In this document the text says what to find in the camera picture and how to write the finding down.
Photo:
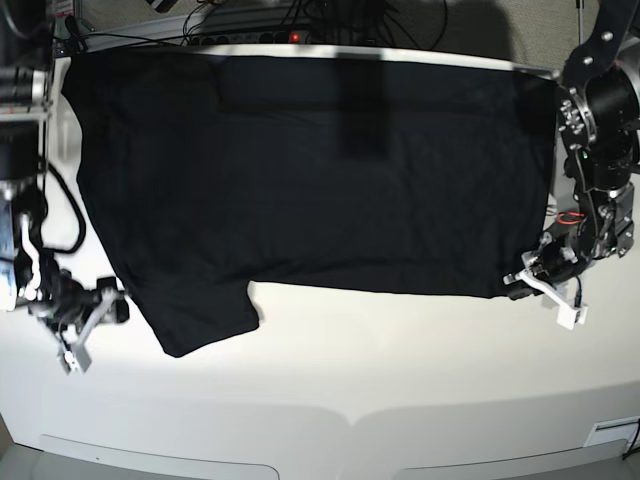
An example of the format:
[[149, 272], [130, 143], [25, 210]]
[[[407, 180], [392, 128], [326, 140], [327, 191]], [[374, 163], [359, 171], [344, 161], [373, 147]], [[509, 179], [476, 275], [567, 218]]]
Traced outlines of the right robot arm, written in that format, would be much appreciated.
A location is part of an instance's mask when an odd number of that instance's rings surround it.
[[[1, 309], [24, 307], [52, 335], [68, 369], [84, 368], [93, 329], [129, 318], [124, 291], [113, 277], [85, 289], [65, 269], [59, 254], [76, 253], [86, 238], [81, 209], [48, 158], [47, 134], [56, 78], [53, 1], [1, 4]], [[72, 246], [47, 246], [46, 179], [53, 176], [78, 222]]]

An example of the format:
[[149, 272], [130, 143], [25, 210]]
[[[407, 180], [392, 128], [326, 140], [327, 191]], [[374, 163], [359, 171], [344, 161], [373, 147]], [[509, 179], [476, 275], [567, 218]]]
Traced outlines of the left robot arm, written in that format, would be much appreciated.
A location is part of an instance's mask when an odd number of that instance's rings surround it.
[[590, 37], [567, 59], [557, 130], [576, 208], [558, 211], [523, 267], [504, 278], [512, 300], [545, 294], [634, 244], [631, 177], [639, 170], [639, 4], [603, 1]]

